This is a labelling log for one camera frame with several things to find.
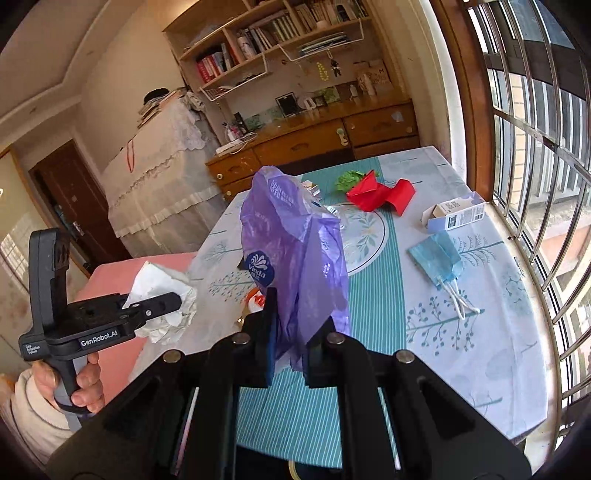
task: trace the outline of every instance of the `ceiling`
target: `ceiling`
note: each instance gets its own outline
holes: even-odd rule
[[[0,150],[79,102],[88,74],[142,0],[40,0],[0,53]]]

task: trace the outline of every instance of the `pink chair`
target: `pink chair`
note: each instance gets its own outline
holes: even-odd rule
[[[184,272],[195,255],[195,252],[156,255],[154,257],[132,258],[131,260],[101,265],[92,274],[85,287],[78,292],[76,301],[92,299],[111,293],[129,293],[134,284],[135,276],[146,260]],[[105,388],[107,403],[127,386],[129,374],[146,341],[145,338],[134,338],[100,352],[100,378]]]

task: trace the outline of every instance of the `wooden drawer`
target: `wooden drawer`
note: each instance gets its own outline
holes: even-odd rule
[[[208,168],[212,177],[216,179],[217,184],[222,188],[223,185],[254,175],[261,168],[261,164],[256,159],[252,149],[249,148],[215,162],[209,165]]]
[[[223,193],[223,197],[228,201],[228,203],[230,203],[237,193],[244,192],[245,190],[250,190],[251,187],[252,176],[242,180],[233,181],[232,183],[228,183],[227,185],[224,185],[221,188],[221,190]]]
[[[331,120],[274,138],[257,145],[253,150],[261,165],[283,165],[348,146],[343,123],[341,120]]]
[[[421,142],[419,142],[418,137],[406,137],[354,148],[353,153],[355,154],[355,160],[363,160],[364,158],[377,157],[386,153],[402,152],[420,146]]]
[[[343,120],[354,147],[392,138],[410,137],[418,133],[413,106],[410,103],[358,113]]]

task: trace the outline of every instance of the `purple plastic bag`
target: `purple plastic bag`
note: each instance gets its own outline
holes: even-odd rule
[[[280,325],[275,360],[287,354],[301,370],[306,343],[332,316],[350,334],[349,280],[339,219],[300,182],[263,167],[242,205],[242,250],[263,293],[277,288]]]

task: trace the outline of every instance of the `lace cloth cover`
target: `lace cloth cover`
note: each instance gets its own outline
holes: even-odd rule
[[[219,143],[202,118],[172,100],[103,172],[109,220],[131,255],[196,251],[224,211],[205,165]]]

